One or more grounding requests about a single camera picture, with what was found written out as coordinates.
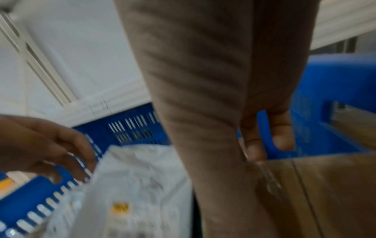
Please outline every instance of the yellow object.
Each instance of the yellow object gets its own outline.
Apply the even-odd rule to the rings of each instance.
[[[14,184],[14,181],[10,178],[6,178],[0,181],[0,191],[8,189]]]
[[[115,202],[112,205],[111,213],[129,214],[129,204],[126,202]]]

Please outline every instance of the barcode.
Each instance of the barcode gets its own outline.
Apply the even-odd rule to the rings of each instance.
[[[118,229],[109,229],[106,238],[155,238],[154,234],[146,232],[119,231]]]

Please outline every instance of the wrinkled skin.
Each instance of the wrinkled skin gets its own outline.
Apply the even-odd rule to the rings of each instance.
[[[0,115],[0,172],[36,173],[52,182],[61,180],[53,166],[61,165],[79,181],[87,176],[78,161],[81,158],[90,171],[97,161],[86,137],[73,129],[42,119]]]
[[[307,61],[317,0],[115,0],[163,127],[190,178],[208,237],[275,237],[248,158],[294,148],[290,97]]]

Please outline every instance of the blue plastic bin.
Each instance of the blue plastic bin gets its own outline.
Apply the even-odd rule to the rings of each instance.
[[[277,150],[271,141],[266,113],[258,114],[260,133],[269,158],[367,151],[330,126],[335,101],[376,113],[376,55],[312,56],[291,107],[296,150]],[[170,144],[151,104],[98,119],[76,129],[88,135],[99,158],[110,145]],[[61,184],[53,185],[38,177],[0,200],[0,221],[6,226],[2,230],[0,223],[0,237],[5,236],[9,227],[26,234],[27,231],[19,227],[17,221],[24,219],[35,226],[28,213],[33,211],[44,217],[37,209],[39,204],[53,211],[46,198],[58,201],[55,192],[62,194],[62,186],[69,189],[72,183],[77,184],[65,169],[60,168],[60,171],[63,175]]]

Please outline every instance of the blue plastic crate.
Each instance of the blue plastic crate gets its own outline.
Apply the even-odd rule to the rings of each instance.
[[[376,55],[311,57],[291,106],[296,150],[277,150],[271,140],[266,113],[263,111],[257,115],[268,157],[274,159],[367,151],[329,123],[334,101],[376,113],[375,92]],[[151,104],[98,119],[77,126],[76,129],[88,136],[99,158],[110,145],[170,144]],[[37,206],[43,205],[53,211],[46,199],[57,202],[54,193],[62,194],[62,186],[69,189],[72,184],[77,184],[65,169],[59,169],[63,175],[62,183],[53,185],[47,179],[37,177],[0,200],[0,221],[6,226],[3,230],[4,226],[0,223],[0,237],[6,234],[9,227],[26,234],[27,231],[19,227],[17,221],[23,219],[35,226],[36,222],[28,217],[29,212],[45,217]]]

